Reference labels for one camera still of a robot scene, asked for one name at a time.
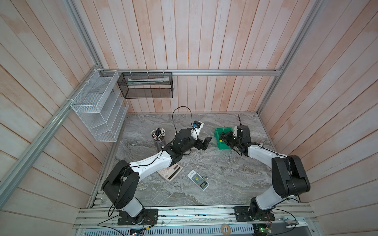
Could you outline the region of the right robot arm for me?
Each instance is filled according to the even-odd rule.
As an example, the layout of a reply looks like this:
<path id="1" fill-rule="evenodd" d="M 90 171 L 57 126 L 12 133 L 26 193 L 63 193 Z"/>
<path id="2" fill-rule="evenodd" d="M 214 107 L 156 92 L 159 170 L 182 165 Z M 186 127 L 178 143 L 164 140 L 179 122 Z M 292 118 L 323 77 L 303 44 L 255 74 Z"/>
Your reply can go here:
<path id="1" fill-rule="evenodd" d="M 289 196 L 309 192 L 310 181 L 297 155 L 283 155 L 263 145 L 252 142 L 247 125 L 239 125 L 236 132 L 222 132 L 220 141 L 240 155 L 260 161 L 271 168 L 272 186 L 253 197 L 249 205 L 249 218 L 262 220 L 272 214 L 272 209 Z"/>

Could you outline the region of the pink calculator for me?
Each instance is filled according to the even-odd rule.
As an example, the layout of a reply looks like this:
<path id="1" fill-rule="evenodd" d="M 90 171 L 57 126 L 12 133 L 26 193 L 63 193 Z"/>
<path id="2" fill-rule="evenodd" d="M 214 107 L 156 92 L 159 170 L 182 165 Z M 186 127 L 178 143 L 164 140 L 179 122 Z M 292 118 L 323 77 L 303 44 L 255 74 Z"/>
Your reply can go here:
<path id="1" fill-rule="evenodd" d="M 171 167 L 161 169 L 158 173 L 168 182 L 175 179 L 183 170 L 183 167 L 179 164 L 174 164 Z"/>

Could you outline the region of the clear cup of pencils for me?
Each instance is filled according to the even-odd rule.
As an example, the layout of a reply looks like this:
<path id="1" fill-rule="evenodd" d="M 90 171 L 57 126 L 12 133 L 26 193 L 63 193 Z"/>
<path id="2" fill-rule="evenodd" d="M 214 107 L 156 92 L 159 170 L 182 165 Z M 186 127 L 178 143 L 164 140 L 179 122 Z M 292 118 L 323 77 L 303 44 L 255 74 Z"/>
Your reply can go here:
<path id="1" fill-rule="evenodd" d="M 154 144 L 157 151 L 161 151 L 167 145 L 167 142 L 165 140 L 164 128 L 156 128 L 152 130 L 151 136 L 154 140 Z"/>

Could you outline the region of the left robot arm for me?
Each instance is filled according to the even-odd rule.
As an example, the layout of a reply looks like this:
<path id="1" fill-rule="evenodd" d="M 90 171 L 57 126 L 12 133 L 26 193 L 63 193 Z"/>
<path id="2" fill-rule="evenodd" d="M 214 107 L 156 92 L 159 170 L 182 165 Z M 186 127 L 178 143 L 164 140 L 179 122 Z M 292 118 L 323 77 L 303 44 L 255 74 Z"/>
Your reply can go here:
<path id="1" fill-rule="evenodd" d="M 133 219 L 143 217 L 145 207 L 135 197 L 139 182 L 178 163 L 192 148 L 206 150 L 212 137 L 202 140 L 198 134 L 199 129 L 196 128 L 181 129 L 157 154 L 138 162 L 119 161 L 101 187 L 115 209 L 122 210 Z"/>

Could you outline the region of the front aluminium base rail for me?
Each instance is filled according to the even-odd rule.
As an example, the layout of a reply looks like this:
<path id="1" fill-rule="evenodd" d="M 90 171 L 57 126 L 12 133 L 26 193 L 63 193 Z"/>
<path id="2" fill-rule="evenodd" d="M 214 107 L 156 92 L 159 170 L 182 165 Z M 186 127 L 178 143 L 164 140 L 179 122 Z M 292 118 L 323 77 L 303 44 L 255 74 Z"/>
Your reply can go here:
<path id="1" fill-rule="evenodd" d="M 147 207 L 158 209 L 156 225 L 118 225 L 119 213 L 110 216 L 107 208 L 80 210 L 73 236 L 222 236 L 228 224 L 230 236 L 322 236 L 309 204 L 281 203 L 273 208 L 275 221 L 237 222 L 234 207 L 248 205 Z"/>

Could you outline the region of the green plastic bin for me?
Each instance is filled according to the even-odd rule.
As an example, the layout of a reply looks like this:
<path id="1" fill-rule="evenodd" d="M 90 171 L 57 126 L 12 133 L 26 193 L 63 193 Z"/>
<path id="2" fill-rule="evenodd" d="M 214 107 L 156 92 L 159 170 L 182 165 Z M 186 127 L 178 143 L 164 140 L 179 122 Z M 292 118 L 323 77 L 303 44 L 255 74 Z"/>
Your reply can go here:
<path id="1" fill-rule="evenodd" d="M 224 128 L 215 128 L 214 131 L 214 137 L 217 141 L 217 147 L 219 150 L 227 150 L 230 149 L 230 147 L 225 143 L 224 141 L 224 134 L 233 131 L 233 128 L 231 127 L 224 127 Z"/>

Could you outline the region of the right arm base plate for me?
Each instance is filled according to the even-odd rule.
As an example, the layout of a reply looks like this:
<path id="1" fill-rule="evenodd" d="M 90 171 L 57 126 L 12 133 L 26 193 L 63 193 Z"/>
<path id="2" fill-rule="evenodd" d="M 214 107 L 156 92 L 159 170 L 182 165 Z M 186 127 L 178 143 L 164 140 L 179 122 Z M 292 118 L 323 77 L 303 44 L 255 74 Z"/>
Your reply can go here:
<path id="1" fill-rule="evenodd" d="M 234 213 L 237 222 L 250 222 L 250 221 L 275 221 L 273 210 L 260 210 L 254 206 L 235 206 Z"/>

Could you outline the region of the white remote control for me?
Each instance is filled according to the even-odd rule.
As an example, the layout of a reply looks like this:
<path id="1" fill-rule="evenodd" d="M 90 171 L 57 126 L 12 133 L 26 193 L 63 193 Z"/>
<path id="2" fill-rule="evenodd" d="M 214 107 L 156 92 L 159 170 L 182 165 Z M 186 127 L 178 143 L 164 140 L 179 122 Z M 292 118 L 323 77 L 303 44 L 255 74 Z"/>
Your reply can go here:
<path id="1" fill-rule="evenodd" d="M 205 191 L 209 187 L 209 183 L 200 176 L 195 170 L 189 172 L 188 177 L 196 184 L 202 191 Z"/>

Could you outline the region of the yellow handled screwdriver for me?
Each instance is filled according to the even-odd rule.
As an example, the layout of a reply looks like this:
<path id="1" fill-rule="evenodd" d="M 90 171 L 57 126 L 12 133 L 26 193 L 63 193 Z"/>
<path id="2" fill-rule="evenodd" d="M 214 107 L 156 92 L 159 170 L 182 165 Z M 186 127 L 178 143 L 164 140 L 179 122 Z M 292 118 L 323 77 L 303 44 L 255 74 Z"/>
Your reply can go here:
<path id="1" fill-rule="evenodd" d="M 225 127 L 218 129 L 218 137 L 219 137 L 218 140 L 219 140 L 219 143 L 223 142 L 224 129 L 225 129 Z"/>

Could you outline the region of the roll of tape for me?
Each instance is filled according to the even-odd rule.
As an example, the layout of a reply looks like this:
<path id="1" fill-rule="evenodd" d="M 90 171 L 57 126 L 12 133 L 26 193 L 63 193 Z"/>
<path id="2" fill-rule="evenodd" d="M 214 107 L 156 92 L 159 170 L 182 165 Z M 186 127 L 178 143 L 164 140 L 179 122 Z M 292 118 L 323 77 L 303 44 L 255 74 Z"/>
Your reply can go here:
<path id="1" fill-rule="evenodd" d="M 223 236 L 230 236 L 231 235 L 231 228 L 228 224 L 222 224 L 220 231 Z"/>

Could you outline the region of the black mesh wall basket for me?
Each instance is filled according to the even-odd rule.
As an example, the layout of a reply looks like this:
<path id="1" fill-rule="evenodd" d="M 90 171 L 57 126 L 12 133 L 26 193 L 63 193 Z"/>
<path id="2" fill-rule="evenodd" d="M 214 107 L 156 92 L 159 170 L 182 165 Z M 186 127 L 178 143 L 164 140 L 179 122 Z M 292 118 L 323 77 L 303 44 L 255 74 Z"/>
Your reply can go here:
<path id="1" fill-rule="evenodd" d="M 123 72 L 117 82 L 125 99 L 172 98 L 170 72 Z"/>

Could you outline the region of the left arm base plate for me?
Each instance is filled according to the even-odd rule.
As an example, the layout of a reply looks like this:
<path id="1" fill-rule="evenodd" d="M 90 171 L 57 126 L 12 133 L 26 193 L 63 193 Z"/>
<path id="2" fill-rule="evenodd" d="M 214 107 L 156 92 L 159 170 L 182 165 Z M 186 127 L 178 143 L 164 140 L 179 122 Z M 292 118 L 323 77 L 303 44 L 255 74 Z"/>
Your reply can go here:
<path id="1" fill-rule="evenodd" d="M 156 225 L 158 221 L 158 209 L 143 209 L 137 216 L 131 217 L 126 211 L 119 211 L 118 225 Z"/>

